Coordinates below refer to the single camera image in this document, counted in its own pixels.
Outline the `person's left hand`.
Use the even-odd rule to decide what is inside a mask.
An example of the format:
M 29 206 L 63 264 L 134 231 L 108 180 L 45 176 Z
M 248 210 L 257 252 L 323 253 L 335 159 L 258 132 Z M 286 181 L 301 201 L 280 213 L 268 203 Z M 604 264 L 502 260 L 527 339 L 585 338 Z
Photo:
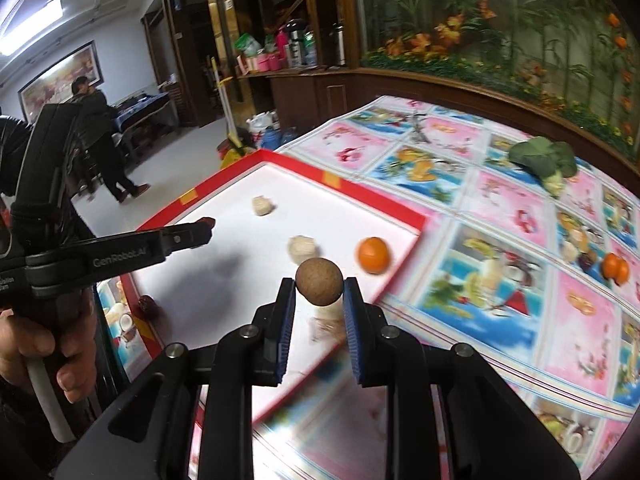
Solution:
M 76 310 L 73 324 L 61 336 L 19 318 L 10 308 L 1 311 L 1 377 L 32 393 L 26 359 L 42 359 L 60 348 L 67 362 L 58 369 L 56 381 L 67 401 L 76 403 L 92 393 L 96 384 L 96 305 L 90 289 L 58 300 L 67 301 Z

